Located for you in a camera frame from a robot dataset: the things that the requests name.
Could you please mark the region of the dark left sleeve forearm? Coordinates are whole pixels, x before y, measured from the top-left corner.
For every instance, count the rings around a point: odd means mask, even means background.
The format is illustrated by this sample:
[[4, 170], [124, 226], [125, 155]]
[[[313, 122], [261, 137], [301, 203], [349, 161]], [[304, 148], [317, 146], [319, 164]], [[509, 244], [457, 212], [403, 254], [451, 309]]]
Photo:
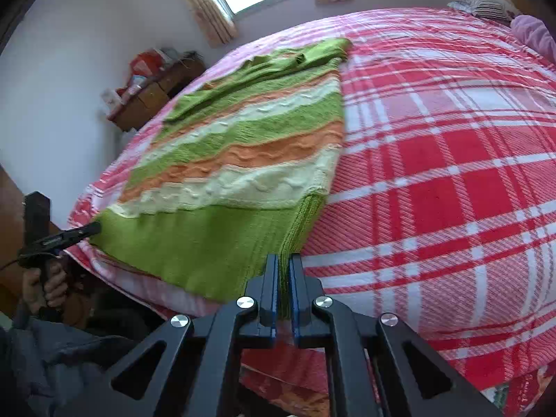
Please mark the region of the dark left sleeve forearm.
[[1, 414], [57, 416], [136, 345], [37, 319], [21, 302], [1, 330]]

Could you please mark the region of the person's left hand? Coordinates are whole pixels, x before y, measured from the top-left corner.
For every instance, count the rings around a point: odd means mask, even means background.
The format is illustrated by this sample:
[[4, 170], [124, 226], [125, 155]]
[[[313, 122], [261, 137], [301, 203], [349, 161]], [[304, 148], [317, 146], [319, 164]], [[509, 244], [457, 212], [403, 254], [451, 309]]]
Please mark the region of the person's left hand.
[[37, 315], [43, 308], [60, 308], [66, 301], [68, 283], [65, 261], [59, 257], [47, 264], [47, 281], [41, 281], [41, 270], [31, 268], [23, 276], [23, 302]]

